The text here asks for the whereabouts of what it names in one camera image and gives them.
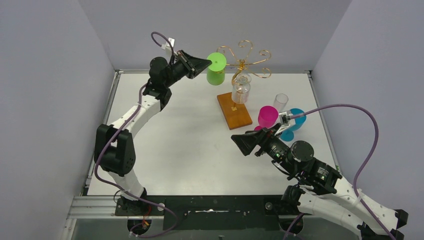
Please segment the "green plastic wine glass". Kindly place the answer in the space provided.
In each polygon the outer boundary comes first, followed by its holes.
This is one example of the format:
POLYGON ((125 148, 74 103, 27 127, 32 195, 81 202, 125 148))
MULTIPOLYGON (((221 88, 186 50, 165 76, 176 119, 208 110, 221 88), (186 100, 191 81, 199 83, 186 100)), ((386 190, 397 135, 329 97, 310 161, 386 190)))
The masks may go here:
POLYGON ((219 52, 213 52, 208 57, 211 65, 208 66, 206 79, 213 86, 221 85, 225 80, 226 57, 219 52))

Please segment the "clear patterned wine glass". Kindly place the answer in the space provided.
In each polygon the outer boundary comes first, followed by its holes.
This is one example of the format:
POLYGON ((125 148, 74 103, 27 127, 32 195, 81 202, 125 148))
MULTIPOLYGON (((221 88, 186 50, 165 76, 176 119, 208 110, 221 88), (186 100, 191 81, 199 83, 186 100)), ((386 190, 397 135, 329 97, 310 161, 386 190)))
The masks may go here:
POLYGON ((245 104, 248 101, 251 90, 251 76, 247 73, 240 73, 236 76, 232 84, 231 99, 235 104, 245 104))

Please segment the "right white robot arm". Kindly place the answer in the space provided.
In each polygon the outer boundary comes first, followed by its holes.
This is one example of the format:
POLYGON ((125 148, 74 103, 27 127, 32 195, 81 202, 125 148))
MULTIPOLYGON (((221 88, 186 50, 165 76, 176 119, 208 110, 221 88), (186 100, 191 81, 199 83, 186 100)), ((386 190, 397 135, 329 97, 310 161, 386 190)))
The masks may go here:
POLYGON ((315 215, 356 234, 362 240, 402 240, 400 228, 408 221, 408 213, 391 209, 374 201, 355 188, 339 171, 318 160, 306 141, 286 145, 275 128, 263 128, 234 134, 232 141, 244 156, 255 147, 257 157, 267 154, 272 164, 288 180, 297 184, 286 188, 281 203, 296 214, 315 215))

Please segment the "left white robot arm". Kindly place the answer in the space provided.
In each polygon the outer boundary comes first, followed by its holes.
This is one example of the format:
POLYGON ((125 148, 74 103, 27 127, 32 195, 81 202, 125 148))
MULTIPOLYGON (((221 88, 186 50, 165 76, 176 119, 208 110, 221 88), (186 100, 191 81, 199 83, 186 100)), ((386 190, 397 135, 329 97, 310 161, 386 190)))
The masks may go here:
POLYGON ((191 56, 183 50, 169 60, 155 57, 149 64, 149 79, 138 91, 137 103, 112 124, 101 124, 97 128, 93 173, 100 182, 119 190, 123 209, 143 215, 153 206, 153 202, 145 199, 147 190, 133 170, 134 137, 168 104, 173 84, 184 77, 194 79, 212 64, 212 60, 191 56))

